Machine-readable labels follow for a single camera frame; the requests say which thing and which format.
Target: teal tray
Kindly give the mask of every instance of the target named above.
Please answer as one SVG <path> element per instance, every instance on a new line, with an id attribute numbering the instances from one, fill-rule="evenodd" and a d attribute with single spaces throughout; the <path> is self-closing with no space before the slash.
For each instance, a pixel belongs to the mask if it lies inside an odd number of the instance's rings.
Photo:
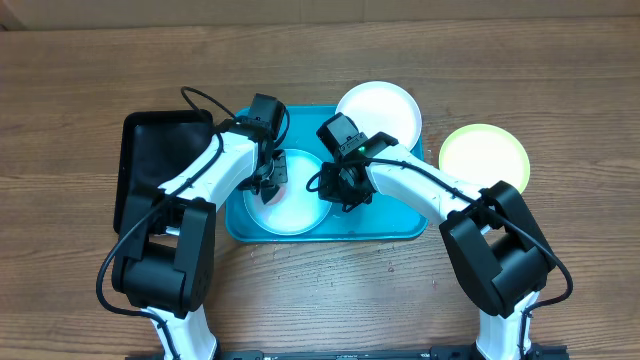
<path id="1" fill-rule="evenodd" d="M 335 114 L 336 106 L 288 106 L 287 109 L 291 114 L 291 125 L 280 148 L 304 150 L 322 161 L 332 162 L 331 154 L 316 136 L 316 130 Z M 243 109 L 238 115 L 246 115 L 248 111 L 248 108 Z M 411 153 L 424 160 L 422 139 L 418 140 Z M 235 239 L 249 243 L 407 240 L 418 237 L 428 223 L 426 218 L 404 203 L 374 194 L 371 204 L 360 205 L 349 213 L 342 212 L 340 204 L 333 204 L 327 217 L 315 228 L 304 234 L 284 236 L 264 230 L 251 219 L 242 192 L 234 190 L 226 204 L 227 230 Z"/>

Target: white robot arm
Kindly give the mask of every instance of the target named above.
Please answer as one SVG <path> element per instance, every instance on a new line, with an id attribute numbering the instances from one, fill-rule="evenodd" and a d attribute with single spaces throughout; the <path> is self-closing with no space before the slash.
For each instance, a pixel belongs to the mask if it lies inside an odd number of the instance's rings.
<path id="1" fill-rule="evenodd" d="M 346 211 L 370 202 L 372 193 L 378 192 L 404 202 L 439 226 L 458 281 L 480 308 L 476 351 L 487 360 L 519 359 L 521 347 L 526 353 L 531 347 L 529 319 L 522 321 L 522 314 L 536 302 L 555 263 L 509 230 L 489 246 L 483 235 L 503 224 L 479 209 L 495 209 L 548 247 L 517 190 L 504 182 L 483 190 L 453 178 L 384 133 L 368 139 L 340 113 L 327 120 L 317 135 L 336 164 L 325 163 L 320 185 L 310 190 L 318 191 L 322 199 L 343 203 Z"/>
<path id="2" fill-rule="evenodd" d="M 286 181 L 284 153 L 275 149 L 285 112 L 275 98 L 257 94 L 248 116 L 226 120 L 219 127 L 223 132 L 181 174 L 157 189 L 138 186 L 127 196 L 121 234 L 165 196 L 175 197 L 144 231 L 130 234 L 112 273 L 114 288 L 154 315 L 166 360 L 175 354 L 204 360 L 216 355 L 202 305 L 213 270 L 215 214 L 237 187 L 260 193 L 266 202 Z M 177 235 L 177 247 L 151 243 L 149 233 Z"/>

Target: white bowl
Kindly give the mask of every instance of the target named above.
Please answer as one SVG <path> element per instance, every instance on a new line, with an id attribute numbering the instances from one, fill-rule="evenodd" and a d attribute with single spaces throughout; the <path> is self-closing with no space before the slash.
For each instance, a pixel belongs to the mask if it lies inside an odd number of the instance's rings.
<path id="1" fill-rule="evenodd" d="M 243 191 L 249 215 L 261 228 L 277 235 L 298 235 L 318 226 L 331 209 L 331 203 L 320 200 L 306 189 L 309 179 L 322 167 L 322 161 L 302 150 L 286 149 L 287 183 L 267 204 L 260 195 Z M 316 179 L 312 187 L 318 186 Z"/>
<path id="2" fill-rule="evenodd" d="M 336 114 L 339 112 L 350 117 L 367 137 L 385 132 L 409 150 L 422 130 L 422 116 L 413 97 L 384 81 L 366 82 L 349 90 L 338 104 Z"/>

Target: black wire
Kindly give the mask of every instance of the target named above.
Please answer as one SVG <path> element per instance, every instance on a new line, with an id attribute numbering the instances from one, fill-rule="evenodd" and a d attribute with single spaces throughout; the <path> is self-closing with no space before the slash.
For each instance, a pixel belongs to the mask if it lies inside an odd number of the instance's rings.
<path id="1" fill-rule="evenodd" d="M 571 277 L 571 273 L 569 272 L 567 267 L 564 265 L 564 263 L 562 263 L 562 261 L 555 254 L 553 254 L 551 251 L 549 251 L 546 247 L 542 246 L 542 244 L 540 244 L 540 242 L 538 242 L 538 240 L 536 240 L 533 236 L 529 235 L 528 233 L 526 233 L 524 230 L 520 229 L 518 226 L 516 226 L 512 222 L 510 222 L 509 220 L 505 219 L 502 215 L 498 214 L 497 211 L 492 210 L 491 208 L 481 204 L 477 200 L 472 199 L 469 196 L 463 194 L 462 192 L 460 192 L 460 190 L 458 190 L 455 187 L 445 183 L 444 181 L 439 179 L 437 176 L 431 174 L 430 172 L 424 170 L 423 168 L 421 168 L 419 166 L 416 166 L 414 164 L 408 163 L 406 161 L 396 161 L 396 160 L 388 160 L 388 159 L 351 160 L 351 161 L 345 161 L 345 162 L 334 164 L 334 166 L 335 167 L 339 167 L 339 168 L 345 168 L 345 167 L 353 166 L 353 165 L 365 165 L 366 166 L 366 165 L 369 165 L 371 163 L 396 165 L 396 166 L 400 166 L 402 168 L 407 168 L 407 169 L 411 169 L 413 171 L 418 172 L 419 174 L 421 174 L 421 175 L 427 177 L 429 180 L 435 182 L 440 187 L 442 187 L 446 191 L 450 192 L 454 196 L 459 197 L 460 199 L 468 202 L 469 204 L 472 204 L 472 205 L 482 209 L 489 216 L 491 216 L 494 219 L 500 221 L 505 227 L 517 232 L 520 236 L 523 236 L 523 237 L 527 238 L 527 240 L 531 241 L 531 243 L 533 243 L 533 245 L 535 245 L 536 248 L 538 248 L 539 251 L 544 253 L 547 257 L 549 257 L 558 266 L 558 268 L 560 269 L 560 272 L 562 272 L 562 275 L 564 276 L 564 278 L 565 278 L 565 280 L 567 282 L 567 289 L 565 290 L 565 292 L 560 296 L 557 296 L 557 297 L 554 297 L 554 298 L 551 298 L 551 299 L 548 299 L 548 300 L 544 300 L 544 301 L 539 301 L 539 302 L 537 302 L 537 303 L 535 303 L 533 305 L 530 305 L 530 306 L 526 307 L 522 311 L 522 320 L 521 320 L 521 323 L 520 323 L 520 344 L 518 345 L 518 347 L 520 348 L 520 357 L 522 359 L 524 359 L 525 358 L 524 337 L 525 337 L 526 321 L 527 321 L 527 318 L 530 317 L 531 311 L 533 311 L 535 309 L 538 309 L 538 308 L 541 308 L 541 307 L 544 307 L 544 306 L 549 306 L 549 305 L 554 305 L 554 304 L 560 303 L 560 302 L 568 299 L 569 296 L 571 296 L 571 293 L 573 292 L 573 278 Z M 318 188 L 311 189 L 311 183 L 322 174 L 322 171 L 323 170 L 318 171 L 307 182 L 307 190 L 308 191 L 317 191 L 318 190 Z"/>
<path id="2" fill-rule="evenodd" d="M 273 143 L 274 149 L 277 149 L 278 146 L 282 144 L 282 142 L 284 141 L 284 138 L 287 137 L 287 132 L 289 132 L 289 125 L 291 124 L 291 116 L 289 115 L 289 110 L 287 109 L 286 106 L 284 108 L 284 114 L 287 116 L 287 126 L 284 128 L 284 132 L 282 133 L 282 136 L 280 136 L 278 140 L 276 140 L 276 142 Z"/>
<path id="3" fill-rule="evenodd" d="M 201 92 L 200 90 L 197 90 L 197 89 L 194 89 L 194 88 L 190 88 L 190 87 L 187 87 L 187 86 L 183 86 L 180 89 L 180 93 L 182 94 L 182 97 L 187 101 L 187 103 L 191 106 L 191 108 L 200 117 L 202 117 L 203 120 L 210 121 L 210 119 L 193 103 L 193 101 L 191 101 L 191 99 L 189 99 L 189 97 L 186 94 L 186 91 L 196 93 L 196 94 L 198 94 L 198 95 L 210 100 L 211 102 L 216 104 L 218 107 L 220 107 L 222 110 L 224 110 L 227 114 L 229 114 L 232 118 L 234 118 L 234 119 L 236 118 L 235 114 L 233 114 L 231 111 L 229 111 L 226 107 L 224 107 L 222 104 L 220 104 L 217 100 L 215 100 L 211 96 Z M 166 321 L 162 320 L 162 318 L 159 315 L 155 314 L 155 313 L 148 313 L 148 312 L 144 312 L 144 311 L 140 311 L 140 310 L 122 309 L 122 308 L 118 308 L 118 307 L 115 307 L 115 306 L 111 305 L 107 301 L 107 299 L 104 297 L 104 293 L 102 291 L 102 283 L 104 282 L 104 276 L 105 276 L 105 274 L 107 272 L 107 269 L 109 268 L 109 264 L 111 263 L 111 261 L 115 257 L 115 255 L 118 252 L 118 250 L 122 247 L 122 245 L 131 237 L 131 234 L 133 234 L 135 231 L 137 231 L 138 228 L 140 228 L 140 226 L 142 226 L 142 224 L 145 224 L 149 220 L 149 218 L 151 216 L 153 216 L 156 212 L 158 212 L 159 210 L 164 208 L 173 199 L 175 199 L 180 193 L 182 193 L 184 190 L 186 190 L 191 185 L 193 185 L 193 183 L 196 180 L 198 180 L 198 178 L 200 176 L 202 176 L 202 174 L 204 174 L 207 170 L 209 170 L 209 168 L 211 168 L 211 166 L 218 160 L 218 158 L 222 154 L 223 147 L 224 147 L 223 145 L 224 144 L 223 144 L 222 135 L 220 135 L 220 132 L 216 131 L 215 135 L 216 135 L 216 137 L 218 139 L 218 149 L 216 150 L 216 153 L 213 155 L 211 160 L 209 160 L 200 170 L 198 170 L 192 177 L 187 179 L 175 191 L 171 192 L 168 195 L 165 195 L 165 197 L 158 204 L 156 204 L 154 207 L 152 207 L 151 210 L 149 210 L 142 217 L 142 219 L 140 219 L 126 234 L 124 234 L 124 236 L 122 236 L 120 238 L 120 240 L 115 244 L 115 246 L 111 249 L 111 251 L 109 252 L 107 257 L 102 262 L 102 266 L 100 266 L 100 270 L 98 271 L 98 277 L 96 279 L 96 296 L 98 297 L 98 301 L 100 302 L 102 307 L 104 307 L 106 310 L 108 310 L 108 311 L 110 311 L 112 313 L 115 313 L 115 314 L 144 317 L 144 318 L 151 319 L 151 320 L 157 322 L 158 323 L 158 327 L 162 328 L 162 332 L 164 333 L 164 336 L 165 336 L 165 338 L 167 340 L 167 345 L 169 346 L 169 350 L 171 351 L 171 355 L 173 356 L 173 358 L 175 360 L 179 360 L 180 359 L 180 354 L 178 354 L 178 351 L 175 348 L 175 344 L 173 343 L 173 339 L 171 337 L 171 333 L 169 332 L 169 328 L 167 327 Z"/>

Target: wooden table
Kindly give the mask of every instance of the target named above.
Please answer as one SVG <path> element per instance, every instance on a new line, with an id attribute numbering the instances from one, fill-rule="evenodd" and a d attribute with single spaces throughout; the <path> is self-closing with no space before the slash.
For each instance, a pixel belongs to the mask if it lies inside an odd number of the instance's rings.
<path id="1" fill-rule="evenodd" d="M 536 312 L 533 339 L 574 358 L 638 358 L 638 18 L 0 33 L 0 357 L 160 349 L 148 321 L 110 314 L 94 294 L 116 240 L 129 113 L 186 108 L 181 85 L 237 110 L 256 92 L 335 104 L 372 79 L 416 98 L 433 162 L 465 124 L 520 139 L 525 199 L 576 283 L 567 303 Z M 425 348 L 478 331 L 437 229 L 407 242 L 242 246 L 220 225 L 216 241 L 205 306 L 226 350 Z M 564 286 L 554 271 L 542 298 Z"/>

